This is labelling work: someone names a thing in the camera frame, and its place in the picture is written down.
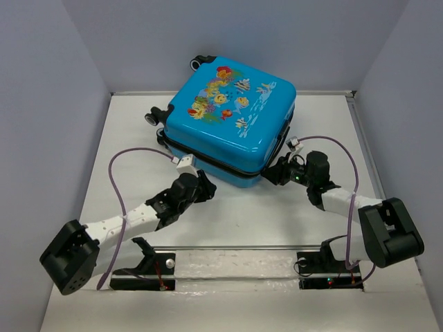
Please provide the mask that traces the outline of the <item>blue kids suitcase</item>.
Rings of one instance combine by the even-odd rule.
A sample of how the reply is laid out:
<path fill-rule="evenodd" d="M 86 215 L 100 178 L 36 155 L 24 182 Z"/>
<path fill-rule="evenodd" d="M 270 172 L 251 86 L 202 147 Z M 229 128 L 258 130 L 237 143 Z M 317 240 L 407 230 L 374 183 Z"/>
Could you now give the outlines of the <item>blue kids suitcase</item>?
<path fill-rule="evenodd" d="M 222 56 L 198 55 L 193 74 L 145 120 L 162 125 L 159 144 L 176 157 L 192 154 L 197 168 L 235 187 L 256 185 L 279 154 L 296 103 L 295 86 Z"/>

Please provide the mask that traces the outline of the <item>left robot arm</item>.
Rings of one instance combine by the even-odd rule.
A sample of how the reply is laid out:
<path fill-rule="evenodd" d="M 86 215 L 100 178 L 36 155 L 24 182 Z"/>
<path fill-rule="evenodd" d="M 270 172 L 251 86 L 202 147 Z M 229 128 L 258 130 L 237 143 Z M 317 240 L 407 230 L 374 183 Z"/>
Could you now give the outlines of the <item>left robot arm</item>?
<path fill-rule="evenodd" d="M 107 258 L 106 251 L 172 225 L 192 204 L 212 199 L 216 190 L 205 172 L 183 173 L 171 187 L 122 215 L 87 224 L 76 219 L 65 223 L 39 262 L 59 292 L 70 295 L 92 277 L 104 275 L 109 265 L 116 266 L 117 259 Z"/>

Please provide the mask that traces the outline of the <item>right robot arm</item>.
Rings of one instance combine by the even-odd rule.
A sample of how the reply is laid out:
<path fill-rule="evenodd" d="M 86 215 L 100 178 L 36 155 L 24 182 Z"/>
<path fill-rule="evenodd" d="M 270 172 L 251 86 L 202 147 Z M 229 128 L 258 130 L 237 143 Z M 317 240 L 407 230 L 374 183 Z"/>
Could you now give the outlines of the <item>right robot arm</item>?
<path fill-rule="evenodd" d="M 265 169 L 274 185 L 295 182 L 306 187 L 309 202 L 319 210 L 344 216 L 344 235 L 324 240 L 318 262 L 327 271 L 370 261 L 386 268 L 424 253 L 424 241 L 404 202 L 398 198 L 371 199 L 349 192 L 330 179 L 326 154 L 312 151 L 298 161 L 287 154 Z"/>

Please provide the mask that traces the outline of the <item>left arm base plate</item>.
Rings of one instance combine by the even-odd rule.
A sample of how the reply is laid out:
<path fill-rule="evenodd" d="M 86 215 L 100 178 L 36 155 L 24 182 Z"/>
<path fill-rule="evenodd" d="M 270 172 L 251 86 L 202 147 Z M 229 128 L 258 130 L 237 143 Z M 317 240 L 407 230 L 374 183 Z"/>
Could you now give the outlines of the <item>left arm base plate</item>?
<path fill-rule="evenodd" d="M 151 262 L 143 258 L 135 268 L 115 270 L 109 282 L 114 291 L 174 291 L 176 254 L 158 252 Z"/>

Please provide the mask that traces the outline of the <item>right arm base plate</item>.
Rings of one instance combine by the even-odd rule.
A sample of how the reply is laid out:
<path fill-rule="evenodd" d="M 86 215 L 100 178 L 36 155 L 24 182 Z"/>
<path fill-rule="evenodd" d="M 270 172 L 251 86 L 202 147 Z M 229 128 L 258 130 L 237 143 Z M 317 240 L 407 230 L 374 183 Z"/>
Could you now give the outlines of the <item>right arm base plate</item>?
<path fill-rule="evenodd" d="M 326 258 L 319 251 L 297 252 L 293 269 L 301 290 L 364 289 L 358 266 L 347 270 L 343 261 Z"/>

